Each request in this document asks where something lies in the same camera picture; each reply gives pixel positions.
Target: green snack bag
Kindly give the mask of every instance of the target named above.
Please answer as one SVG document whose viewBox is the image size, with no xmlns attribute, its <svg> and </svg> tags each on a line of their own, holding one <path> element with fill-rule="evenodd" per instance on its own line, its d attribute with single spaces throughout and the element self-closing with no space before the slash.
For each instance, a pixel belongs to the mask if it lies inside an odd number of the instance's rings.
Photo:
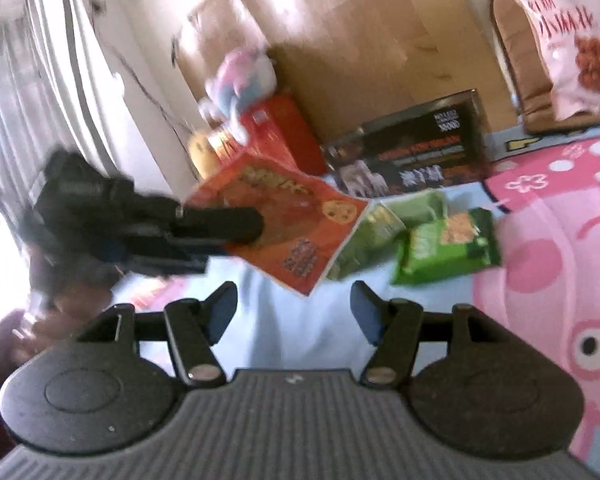
<svg viewBox="0 0 600 480">
<path fill-rule="evenodd" d="M 365 269 L 381 260 L 397 234 L 405 230 L 400 219 L 383 204 L 377 204 L 340 251 L 327 273 L 329 280 L 341 280 L 352 272 Z"/>
<path fill-rule="evenodd" d="M 500 264 L 493 216 L 476 208 L 420 225 L 404 237 L 392 283 L 416 285 Z"/>
<path fill-rule="evenodd" d="M 402 220 L 407 229 L 446 216 L 445 194 L 437 189 L 427 189 L 398 200 L 391 200 L 385 205 Z"/>
</svg>

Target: stuffed toy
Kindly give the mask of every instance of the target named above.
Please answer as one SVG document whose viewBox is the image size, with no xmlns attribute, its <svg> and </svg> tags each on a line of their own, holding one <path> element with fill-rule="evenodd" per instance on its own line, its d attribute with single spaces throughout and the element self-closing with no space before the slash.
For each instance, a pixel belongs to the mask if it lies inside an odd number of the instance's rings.
<svg viewBox="0 0 600 480">
<path fill-rule="evenodd" d="M 240 115 L 276 91 L 276 73 L 264 50 L 236 48 L 224 56 L 215 78 L 205 82 L 206 94 L 218 111 L 229 119 L 232 130 L 240 125 Z M 202 106 L 216 118 L 209 103 Z"/>
</svg>

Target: snack bag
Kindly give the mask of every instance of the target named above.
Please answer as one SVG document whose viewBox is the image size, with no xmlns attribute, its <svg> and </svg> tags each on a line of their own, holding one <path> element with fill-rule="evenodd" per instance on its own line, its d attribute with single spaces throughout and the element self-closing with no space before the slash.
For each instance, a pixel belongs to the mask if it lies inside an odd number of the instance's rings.
<svg viewBox="0 0 600 480">
<path fill-rule="evenodd" d="M 407 229 L 446 216 L 446 197 L 439 189 L 426 189 L 384 203 Z"/>
<path fill-rule="evenodd" d="M 556 120 L 600 112 L 600 0 L 516 0 L 553 83 Z"/>
<path fill-rule="evenodd" d="M 398 247 L 394 285 L 435 282 L 500 264 L 493 216 L 481 208 L 416 227 Z"/>
<path fill-rule="evenodd" d="M 402 221 L 387 206 L 377 204 L 360 221 L 329 269 L 327 278 L 341 280 L 382 260 L 387 250 L 391 254 L 396 235 L 405 229 Z"/>
<path fill-rule="evenodd" d="M 264 218 L 260 238 L 230 244 L 228 252 L 306 296 L 366 207 L 364 200 L 252 153 L 241 154 L 205 180 L 188 203 L 256 208 Z"/>
</svg>

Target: orange snack bag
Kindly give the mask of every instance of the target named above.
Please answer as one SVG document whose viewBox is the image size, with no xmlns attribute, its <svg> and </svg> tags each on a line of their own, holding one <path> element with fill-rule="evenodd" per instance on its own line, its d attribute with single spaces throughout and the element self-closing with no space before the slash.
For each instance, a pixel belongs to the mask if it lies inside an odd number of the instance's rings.
<svg viewBox="0 0 600 480">
<path fill-rule="evenodd" d="M 308 296 L 366 207 L 318 178 L 243 153 L 205 180 L 187 202 L 196 207 L 251 206 L 264 230 L 227 250 Z"/>
</svg>

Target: red box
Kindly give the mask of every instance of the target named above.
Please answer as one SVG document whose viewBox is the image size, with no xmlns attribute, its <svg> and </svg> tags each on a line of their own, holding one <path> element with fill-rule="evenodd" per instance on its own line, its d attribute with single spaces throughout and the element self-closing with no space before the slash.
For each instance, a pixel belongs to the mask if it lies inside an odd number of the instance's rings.
<svg viewBox="0 0 600 480">
<path fill-rule="evenodd" d="M 327 165 L 314 133 L 289 94 L 277 94 L 240 116 L 250 135 L 247 150 L 265 155 L 312 175 L 323 175 Z"/>
</svg>

